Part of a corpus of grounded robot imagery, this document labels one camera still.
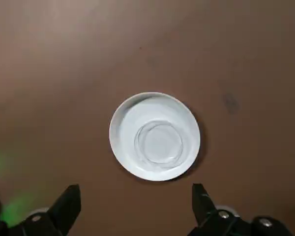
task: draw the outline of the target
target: white ceramic dish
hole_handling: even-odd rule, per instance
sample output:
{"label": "white ceramic dish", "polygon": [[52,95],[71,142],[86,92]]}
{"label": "white ceramic dish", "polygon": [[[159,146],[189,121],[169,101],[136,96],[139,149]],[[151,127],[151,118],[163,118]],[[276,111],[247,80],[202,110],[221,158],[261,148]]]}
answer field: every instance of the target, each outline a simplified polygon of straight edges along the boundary
{"label": "white ceramic dish", "polygon": [[199,127],[190,110],[159,92],[125,100],[112,117],[109,139],[116,159],[127,171],[152,181],[183,174],[200,148]]}

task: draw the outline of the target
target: plate rim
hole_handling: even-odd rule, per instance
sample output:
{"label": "plate rim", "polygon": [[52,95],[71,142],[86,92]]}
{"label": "plate rim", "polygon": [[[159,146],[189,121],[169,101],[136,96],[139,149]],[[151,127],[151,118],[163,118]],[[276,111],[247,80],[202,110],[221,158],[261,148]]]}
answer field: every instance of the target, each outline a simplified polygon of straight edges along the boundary
{"label": "plate rim", "polygon": [[[157,95],[157,96],[163,96],[163,97],[167,97],[167,98],[170,98],[172,100],[174,100],[175,102],[177,102],[178,104],[180,104],[181,106],[183,106],[191,115],[191,117],[194,119],[195,121],[195,124],[197,126],[197,131],[198,131],[198,134],[199,134],[199,145],[198,145],[198,149],[197,149],[197,153],[195,155],[195,157],[193,158],[192,160],[192,163],[187,166],[187,168],[183,169],[182,171],[179,171],[179,172],[175,172],[175,173],[171,173],[171,175],[169,177],[158,177],[158,178],[146,178],[146,177],[143,177],[143,176],[139,176],[137,175],[137,173],[134,173],[133,171],[131,171],[130,169],[128,169],[126,166],[124,166],[122,164],[122,162],[119,160],[119,158],[117,157],[114,148],[113,148],[113,145],[112,145],[112,124],[113,122],[116,120],[116,116],[119,114],[119,111],[124,107],[124,105],[126,103],[128,103],[130,100],[134,100],[135,98],[138,98],[140,96],[148,96],[150,95],[151,97],[153,97],[153,95]],[[200,151],[200,147],[201,147],[201,131],[200,131],[200,128],[199,128],[199,124],[198,124],[198,121],[197,119],[195,118],[195,116],[193,115],[193,113],[190,111],[190,109],[183,103],[181,102],[180,100],[178,100],[177,98],[169,95],[169,94],[166,94],[166,93],[162,93],[162,92],[156,92],[156,91],[149,91],[149,92],[141,92],[141,93],[137,93],[135,95],[132,95],[130,96],[129,98],[127,98],[126,100],[124,100],[115,110],[112,118],[111,118],[111,121],[110,121],[110,124],[109,124],[109,142],[110,142],[110,146],[111,146],[111,150],[113,151],[113,154],[116,158],[116,160],[118,161],[118,163],[123,167],[125,168],[129,173],[131,173],[132,175],[138,177],[138,178],[141,178],[141,179],[145,179],[145,180],[149,180],[149,181],[167,181],[167,180],[171,180],[171,179],[174,179],[182,174],[184,174],[185,172],[187,172],[190,167],[194,164],[194,162],[196,161],[196,159],[198,158],[198,155],[199,155],[199,151]]]}

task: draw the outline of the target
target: dark stain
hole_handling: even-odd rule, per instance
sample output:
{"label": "dark stain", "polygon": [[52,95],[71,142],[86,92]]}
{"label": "dark stain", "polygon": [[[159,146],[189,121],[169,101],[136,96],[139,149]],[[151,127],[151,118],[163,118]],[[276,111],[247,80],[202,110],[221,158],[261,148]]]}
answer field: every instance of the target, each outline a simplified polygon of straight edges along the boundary
{"label": "dark stain", "polygon": [[25,92],[17,92],[10,98],[6,99],[3,102],[0,102],[0,113],[7,111],[15,102],[19,101],[26,95]]}
{"label": "dark stain", "polygon": [[146,59],[146,62],[147,64],[150,66],[150,67],[156,67],[157,66],[157,58],[156,57],[149,57]]}
{"label": "dark stain", "polygon": [[223,94],[222,100],[230,115],[238,113],[239,103],[230,92]]}

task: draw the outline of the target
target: silver bolt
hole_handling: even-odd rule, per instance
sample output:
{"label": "silver bolt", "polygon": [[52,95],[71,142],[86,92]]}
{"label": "silver bolt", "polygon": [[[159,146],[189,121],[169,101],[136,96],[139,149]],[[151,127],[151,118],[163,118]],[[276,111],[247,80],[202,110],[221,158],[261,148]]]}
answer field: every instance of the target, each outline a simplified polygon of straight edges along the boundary
{"label": "silver bolt", "polygon": [[230,215],[226,211],[220,211],[218,213],[223,219],[227,219]]}
{"label": "silver bolt", "polygon": [[40,218],[41,218],[40,215],[36,215],[31,220],[34,221],[34,222],[36,222],[36,221],[40,220]]}
{"label": "silver bolt", "polygon": [[271,227],[272,226],[271,221],[269,221],[268,219],[265,219],[265,218],[260,219],[260,223],[263,224],[266,227]]}

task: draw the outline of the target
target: brown table surface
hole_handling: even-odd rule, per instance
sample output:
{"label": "brown table surface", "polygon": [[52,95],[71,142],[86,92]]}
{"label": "brown table surface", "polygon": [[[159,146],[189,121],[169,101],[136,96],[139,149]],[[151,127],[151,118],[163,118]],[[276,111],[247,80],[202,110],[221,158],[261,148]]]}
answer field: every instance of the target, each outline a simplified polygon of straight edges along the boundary
{"label": "brown table surface", "polygon": [[[202,128],[175,181],[138,179],[111,151],[112,114],[143,91],[183,101]],[[5,206],[25,216],[79,183],[70,235],[181,236],[198,182],[295,233],[295,0],[0,0]]]}

